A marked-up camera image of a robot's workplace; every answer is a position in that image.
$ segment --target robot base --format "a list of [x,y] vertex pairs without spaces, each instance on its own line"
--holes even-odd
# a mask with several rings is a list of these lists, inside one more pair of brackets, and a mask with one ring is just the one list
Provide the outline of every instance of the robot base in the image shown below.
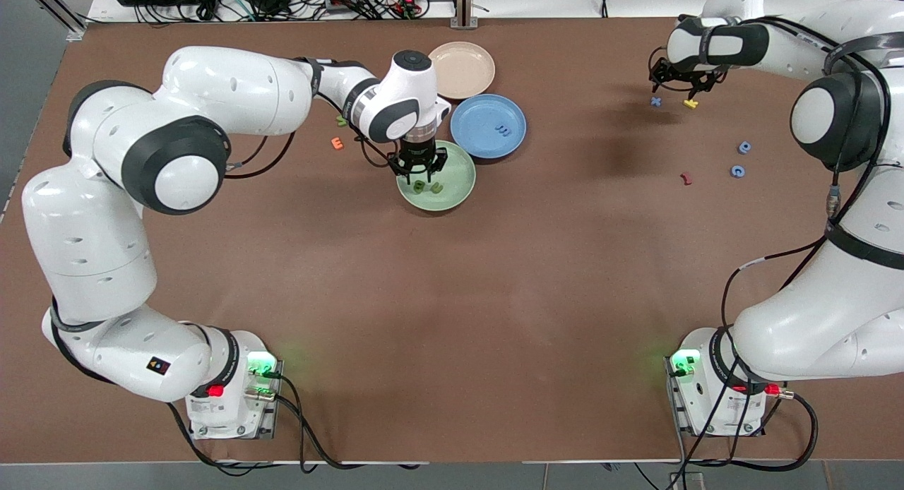
[[[670,393],[674,394],[678,427],[695,436],[701,435],[707,418],[713,412],[715,401],[725,386],[716,374],[710,357],[710,340],[715,333],[714,328],[692,331],[684,338],[681,349],[675,352],[666,364],[670,374],[676,372],[682,374],[682,371],[691,370],[687,375],[670,377],[669,385]],[[747,400],[749,400],[747,413],[742,418],[744,403]],[[740,435],[752,435],[759,432],[765,408],[765,393],[748,397],[729,387],[716,407],[716,413],[705,433],[711,436],[735,436],[737,423],[743,420]]]
[[282,362],[267,352],[264,342],[246,331],[233,331],[239,343],[239,370],[220,397],[185,397],[191,437],[199,439],[270,439],[275,431],[280,392],[279,378],[264,378],[255,371],[282,371]]

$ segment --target green plate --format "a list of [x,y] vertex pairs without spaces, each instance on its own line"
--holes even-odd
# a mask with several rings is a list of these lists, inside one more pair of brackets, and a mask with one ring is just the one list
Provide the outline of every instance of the green plate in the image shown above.
[[[464,149],[448,141],[436,141],[437,147],[445,147],[448,158],[442,171],[430,176],[427,182],[427,173],[411,174],[411,184],[405,181],[404,176],[398,176],[396,183],[398,191],[412,206],[425,211],[451,210],[464,203],[465,198],[474,190],[474,181],[477,180],[477,168],[474,160]],[[424,190],[416,193],[414,190],[416,181],[425,182]],[[434,184],[441,184],[442,191],[432,193],[430,188]]]

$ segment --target beige plate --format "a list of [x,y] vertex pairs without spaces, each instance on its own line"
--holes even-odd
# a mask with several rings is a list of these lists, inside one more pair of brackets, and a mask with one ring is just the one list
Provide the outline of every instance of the beige plate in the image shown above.
[[436,66],[436,90],[453,100],[464,100],[484,92],[496,75],[493,57],[483,47],[469,42],[449,42],[430,52]]

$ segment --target blue plate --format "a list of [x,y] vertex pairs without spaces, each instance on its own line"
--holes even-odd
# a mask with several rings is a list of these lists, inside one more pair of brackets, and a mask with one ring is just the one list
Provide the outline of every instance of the blue plate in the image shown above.
[[452,113],[452,139],[469,155],[502,158],[524,140],[527,120],[521,108],[500,95],[477,95]]

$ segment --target black square sticker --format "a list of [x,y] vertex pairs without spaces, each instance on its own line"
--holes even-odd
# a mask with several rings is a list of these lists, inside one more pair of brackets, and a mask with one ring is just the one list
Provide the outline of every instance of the black square sticker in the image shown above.
[[151,358],[151,361],[148,361],[148,370],[156,371],[160,375],[167,375],[169,364],[161,358]]

